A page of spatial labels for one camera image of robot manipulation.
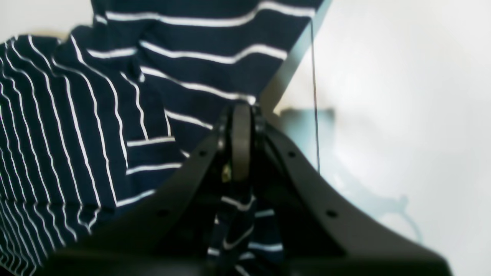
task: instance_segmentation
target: striped cloth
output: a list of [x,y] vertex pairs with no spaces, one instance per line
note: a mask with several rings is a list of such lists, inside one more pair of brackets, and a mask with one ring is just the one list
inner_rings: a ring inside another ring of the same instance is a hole
[[[66,41],[1,44],[1,265],[32,275],[150,196],[226,105],[256,102],[321,1],[92,0],[93,26]],[[261,230],[273,211],[254,204],[240,259],[278,261],[279,235]]]

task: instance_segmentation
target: white wall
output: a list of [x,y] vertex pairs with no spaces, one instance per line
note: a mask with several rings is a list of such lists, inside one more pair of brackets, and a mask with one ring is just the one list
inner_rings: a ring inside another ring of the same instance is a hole
[[[91,22],[89,0],[1,5],[0,40]],[[455,275],[491,275],[491,2],[334,0],[320,27],[276,113],[312,124],[315,87],[321,174]]]

